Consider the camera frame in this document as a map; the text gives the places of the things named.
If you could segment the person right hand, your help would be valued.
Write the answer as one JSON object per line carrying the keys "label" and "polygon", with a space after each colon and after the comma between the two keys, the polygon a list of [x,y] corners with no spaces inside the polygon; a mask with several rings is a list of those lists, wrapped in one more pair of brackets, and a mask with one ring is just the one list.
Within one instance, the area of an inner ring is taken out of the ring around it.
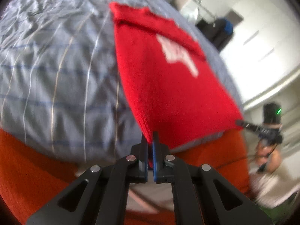
{"label": "person right hand", "polygon": [[280,151],[276,145],[265,145],[260,140],[256,146],[255,164],[259,167],[258,172],[273,173],[282,163]]}

